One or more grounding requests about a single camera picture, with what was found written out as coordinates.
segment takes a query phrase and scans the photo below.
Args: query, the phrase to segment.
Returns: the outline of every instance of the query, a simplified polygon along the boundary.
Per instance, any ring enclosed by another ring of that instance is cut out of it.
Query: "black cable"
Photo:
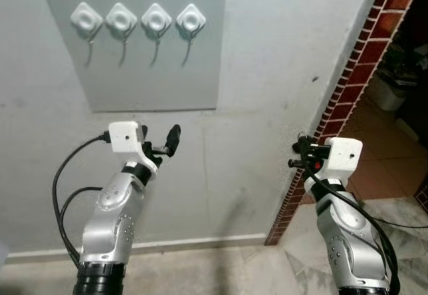
[[[400,287],[400,280],[398,277],[398,261],[397,261],[397,256],[395,255],[394,247],[393,247],[391,241],[389,240],[388,236],[383,231],[383,229],[380,227],[380,225],[363,208],[361,208],[359,205],[353,203],[351,200],[349,200],[345,196],[337,193],[336,191],[331,189],[328,185],[324,184],[323,182],[321,182],[321,180],[319,180],[319,178],[310,169],[310,167],[308,165],[308,161],[306,159],[306,152],[307,152],[308,147],[310,146],[311,142],[308,139],[302,137],[301,139],[299,139],[299,143],[300,143],[300,156],[302,159],[302,164],[303,164],[307,174],[309,174],[309,176],[317,184],[321,185],[321,187],[323,187],[325,190],[327,190],[333,196],[339,198],[341,201],[347,203],[352,208],[354,208],[359,213],[361,213],[361,215],[363,215],[368,220],[368,222],[370,222],[373,225],[373,227],[379,232],[379,237],[381,238],[381,243],[383,246],[385,257],[388,261],[389,268],[391,269],[390,294],[391,295],[398,295],[400,292],[400,288],[401,288]]]
[[[68,205],[72,202],[73,198],[75,196],[77,196],[79,193],[83,193],[84,191],[100,191],[100,190],[102,190],[101,187],[84,187],[84,188],[80,188],[80,189],[74,191],[67,198],[66,202],[64,203],[64,205],[62,206],[62,209],[61,209],[61,213],[60,213],[60,224],[59,224],[60,227],[61,227],[61,230],[64,232],[64,235],[66,236],[67,239],[68,239],[68,236],[67,236],[66,230],[64,228],[64,215],[66,214],[66,210],[67,210]],[[73,246],[73,244],[71,242],[70,242],[70,246],[72,247],[72,249],[74,250],[74,252],[76,252],[77,255],[78,255],[79,253],[78,253],[77,249]]]
[[[68,254],[70,255],[74,265],[76,265],[76,267],[79,266],[79,253],[77,252],[77,250],[73,247],[71,241],[68,239],[67,234],[64,230],[64,228],[61,226],[61,221],[60,221],[60,217],[61,217],[61,213],[60,213],[60,207],[58,205],[58,195],[57,195],[57,185],[58,185],[58,179],[61,175],[61,172],[63,171],[64,167],[68,164],[68,162],[79,152],[81,151],[84,147],[88,146],[89,144],[96,142],[98,140],[105,140],[106,138],[106,134],[101,134],[100,136],[97,136],[95,138],[92,138],[88,141],[86,141],[85,143],[81,144],[80,146],[78,146],[76,149],[73,150],[72,153],[70,153],[68,155],[68,157],[63,161],[63,163],[60,165],[60,167],[58,168],[58,170],[56,171],[55,177],[53,178],[53,183],[52,183],[52,201],[53,201],[53,211],[55,212],[55,218],[56,218],[56,222],[58,224],[58,229],[60,230],[60,234],[61,234],[61,238],[64,242],[64,245],[66,246],[66,249],[68,251]]]
[[[374,220],[381,221],[383,223],[387,223],[388,225],[392,225],[392,226],[405,227],[405,228],[413,228],[413,229],[428,228],[428,225],[427,226],[408,226],[408,225],[401,225],[400,223],[391,223],[390,221],[386,221],[386,220],[383,220],[381,218],[375,218],[375,217],[372,217],[372,218]]]

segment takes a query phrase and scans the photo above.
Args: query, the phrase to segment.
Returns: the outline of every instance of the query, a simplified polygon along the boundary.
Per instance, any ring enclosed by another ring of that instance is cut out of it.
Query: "concrete floor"
[[[386,220],[427,225],[412,198],[378,199],[366,209]],[[400,264],[403,295],[427,295],[428,229],[384,226]],[[71,261],[8,264],[1,295],[71,294]],[[277,247],[245,246],[131,256],[125,295],[330,295],[337,294],[314,205],[302,205]]]
[[[246,246],[132,256],[126,295],[297,294],[294,273],[279,247]],[[9,264],[1,295],[71,294],[76,269],[68,262]]]

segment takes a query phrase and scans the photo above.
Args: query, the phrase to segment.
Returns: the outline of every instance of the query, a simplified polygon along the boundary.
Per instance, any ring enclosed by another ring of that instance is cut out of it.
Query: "brown floor tile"
[[[378,160],[423,157],[425,149],[398,128],[364,130],[364,144]]]
[[[406,193],[380,161],[364,160],[350,177],[362,199],[405,197]]]
[[[428,173],[427,156],[382,160],[381,163],[408,196],[416,193]]]
[[[386,126],[392,127],[395,126],[395,112],[384,111],[380,109],[376,104],[371,102],[368,98],[363,100],[366,107],[370,109],[370,112],[374,112],[382,121],[386,124]]]
[[[368,146],[364,144],[364,141],[362,142],[362,151],[360,155],[360,160],[376,160],[376,156]]]
[[[360,107],[358,103],[357,107],[350,115],[349,120],[346,121],[346,124],[343,127],[342,132],[340,133],[340,136],[344,138],[355,138],[361,141],[364,140],[364,129],[362,127],[362,122],[364,118],[362,116],[362,109],[363,108]]]

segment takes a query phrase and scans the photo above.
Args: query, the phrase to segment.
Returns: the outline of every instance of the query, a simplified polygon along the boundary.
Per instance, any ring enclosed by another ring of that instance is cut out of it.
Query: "gray panel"
[[[70,24],[71,13],[82,1],[103,17],[113,4],[121,2],[138,17],[121,66],[122,43],[111,36],[106,26],[98,32],[90,64],[85,66],[88,44]],[[216,108],[225,0],[48,0],[48,3],[92,110]],[[152,3],[159,3],[173,19],[189,3],[194,3],[207,18],[184,65],[188,42],[180,36],[174,22],[163,35],[156,61],[151,64],[156,46],[146,37],[140,18]]]

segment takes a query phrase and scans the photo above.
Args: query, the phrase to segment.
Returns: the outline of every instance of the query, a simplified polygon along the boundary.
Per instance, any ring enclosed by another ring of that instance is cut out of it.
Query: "white wall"
[[[291,144],[330,91],[363,1],[226,0],[216,111],[93,114],[46,1],[0,0],[0,239],[14,252],[62,248],[50,195],[56,168],[124,119],[149,125],[159,144],[174,123],[183,129],[136,241],[267,233],[290,184]],[[110,147],[95,144],[67,168],[60,196],[103,185],[118,167]],[[75,242],[93,202],[80,198],[68,213]]]

